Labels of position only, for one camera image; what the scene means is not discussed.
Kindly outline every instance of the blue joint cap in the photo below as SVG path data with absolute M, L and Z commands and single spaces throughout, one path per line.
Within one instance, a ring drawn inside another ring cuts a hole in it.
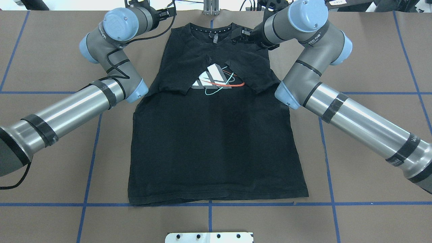
M 132 10 L 116 8 L 105 14 L 103 21 L 107 34 L 116 41 L 128 41 L 135 37 L 140 23 Z
M 291 25 L 301 32 L 319 30 L 328 18 L 328 8 L 324 0 L 296 0 L 288 9 Z
M 89 34 L 85 35 L 84 38 L 79 42 L 79 51 L 81 52 L 81 55 L 83 55 L 83 57 L 89 60 L 89 62 L 98 64 L 99 62 L 92 57 L 89 49 L 87 48 L 87 36 Z
M 349 57 L 349 55 L 351 54 L 351 51 L 353 50 L 353 43 L 351 42 L 351 40 L 345 35 L 345 33 L 342 31 L 343 33 L 343 37 L 344 42 L 343 42 L 343 48 L 342 48 L 342 52 L 340 53 L 339 57 L 332 63 L 330 63 L 330 65 L 332 66 L 336 66 L 341 64 L 345 59 L 347 59 Z
M 149 91 L 149 88 L 147 88 L 147 85 L 144 83 L 144 79 L 141 79 L 140 84 L 138 84 L 138 87 L 135 89 L 135 91 L 132 92 L 129 97 L 126 98 L 126 101 L 129 103 L 132 103 L 136 101 L 137 99 L 143 97 L 145 94 L 147 94 Z
M 283 81 L 280 82 L 279 86 L 276 89 L 276 92 L 274 93 L 274 96 L 280 102 L 284 103 L 285 105 L 289 106 L 294 110 L 297 110 L 300 107 L 300 104 L 294 98 L 294 96 L 292 96 L 291 92 L 288 90 Z

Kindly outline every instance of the black garment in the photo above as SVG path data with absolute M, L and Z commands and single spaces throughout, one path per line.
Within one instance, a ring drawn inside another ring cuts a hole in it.
M 236 27 L 172 30 L 159 74 L 133 115 L 131 204 L 308 196 L 289 109 L 274 97 L 280 81 L 268 51 L 233 45 Z M 212 64 L 225 67 L 227 85 L 191 88 Z

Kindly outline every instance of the black band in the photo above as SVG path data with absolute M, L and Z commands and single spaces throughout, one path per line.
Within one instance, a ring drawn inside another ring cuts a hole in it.
M 120 65 L 125 64 L 125 63 L 127 63 L 127 62 L 129 62 L 129 61 L 130 61 L 129 59 L 126 59 L 126 60 L 123 60 L 123 61 L 121 61 L 121 62 L 115 64 L 113 67 L 110 67 L 110 68 L 107 70 L 107 74 L 108 74 L 109 72 L 113 71 L 116 67 L 119 67 Z
M 346 99 L 348 99 L 348 96 L 346 96 L 344 93 L 339 93 L 324 112 L 321 119 L 326 123 L 330 123 L 331 119 L 339 111 Z
M 408 137 L 407 141 L 400 147 L 400 149 L 390 158 L 386 159 L 388 163 L 398 167 L 416 150 L 420 144 L 420 138 L 412 133 Z
M 21 147 L 15 142 L 15 140 L 2 128 L 0 128 L 0 139 L 3 140 L 4 143 L 12 150 L 12 152 L 18 157 L 21 161 L 22 166 L 30 163 L 29 158 L 21 149 Z
M 430 163 L 422 172 L 409 178 L 412 183 L 418 183 L 432 175 L 432 163 Z
M 115 94 L 111 91 L 111 89 L 102 81 L 96 80 L 90 83 L 91 85 L 94 85 L 98 87 L 104 95 L 107 97 L 109 102 L 109 109 L 114 107 L 117 104 L 117 98 L 115 97 Z
M 312 96 L 312 94 L 315 92 L 315 90 L 317 90 L 318 86 L 320 86 L 322 84 L 322 82 L 318 82 L 315 87 L 309 92 L 308 96 L 306 97 L 305 101 L 303 102 L 303 107 L 306 107 L 306 104 L 308 103 L 310 97 Z
M 309 64 L 307 64 L 307 63 L 305 63 L 299 59 L 297 59 L 295 62 L 309 68 L 310 70 L 314 71 L 316 74 L 318 74 L 318 76 L 321 77 L 322 73 L 320 71 L 318 71 L 318 69 L 314 68 L 313 66 L 311 66 L 311 65 L 309 65 Z
M 281 39 L 281 40 L 283 40 L 283 41 L 287 41 L 287 40 L 283 39 L 282 37 L 280 37 L 280 36 L 276 33 L 276 30 L 274 29 L 274 18 L 273 18 L 273 20 L 272 20 L 271 27 L 273 28 L 273 33 L 274 33 L 274 34 L 275 34 L 279 39 Z
M 329 26 L 330 26 L 330 22 L 327 20 L 327 22 L 319 30 L 315 32 L 315 35 L 305 40 L 304 42 L 299 42 L 299 43 L 302 44 L 303 46 L 305 45 L 313 46 L 324 37 L 325 33 L 327 33 Z
M 58 141 L 58 136 L 50 125 L 37 115 L 31 114 L 21 120 L 28 122 L 39 133 L 39 136 L 41 136 L 45 143 L 45 147 L 51 146 Z
M 98 30 L 99 30 L 99 33 L 101 34 L 102 38 L 104 40 L 106 40 L 109 44 L 113 45 L 115 48 L 117 48 L 117 49 L 123 49 L 125 46 L 127 46 L 127 44 L 121 43 L 121 42 L 116 41 L 113 38 L 111 38 L 107 34 L 107 32 L 105 31 L 104 25 L 102 24 L 102 22 L 99 23 Z
M 121 91 L 123 92 L 123 100 L 125 100 L 126 99 L 126 91 L 124 90 L 123 85 L 121 84 L 120 81 L 118 81 L 118 79 L 116 79 L 116 78 L 112 78 L 112 79 L 114 79 L 114 81 L 120 86 Z

